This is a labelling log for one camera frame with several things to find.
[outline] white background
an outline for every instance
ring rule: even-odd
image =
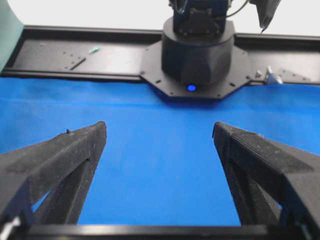
[[[245,0],[234,0],[229,13]],[[8,0],[25,25],[160,30],[168,0]],[[282,0],[267,34],[320,36],[320,0]],[[256,7],[230,18],[238,33],[260,33]]]

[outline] wire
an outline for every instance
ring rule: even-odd
[[[230,15],[227,15],[227,16],[219,16],[217,17],[216,19],[227,19],[227,18],[230,18],[234,15],[236,15],[237,13],[239,13],[242,9],[245,8],[245,6],[249,3],[249,0],[245,0],[244,4],[235,12],[231,13]]]

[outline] black mounting plate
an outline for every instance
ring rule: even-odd
[[[248,53],[233,47],[229,74],[209,87],[191,92],[185,85],[166,74],[161,67],[162,42],[159,41],[145,49],[142,57],[140,76],[169,97],[222,99],[250,82],[252,63]]]

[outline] teal panel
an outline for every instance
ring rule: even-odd
[[[24,25],[16,17],[7,0],[0,0],[0,72],[16,47]]]

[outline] blue mat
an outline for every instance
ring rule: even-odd
[[[216,102],[147,84],[0,78],[0,153],[107,123],[80,224],[239,225],[212,140],[224,121],[320,154],[320,88],[247,86]]]

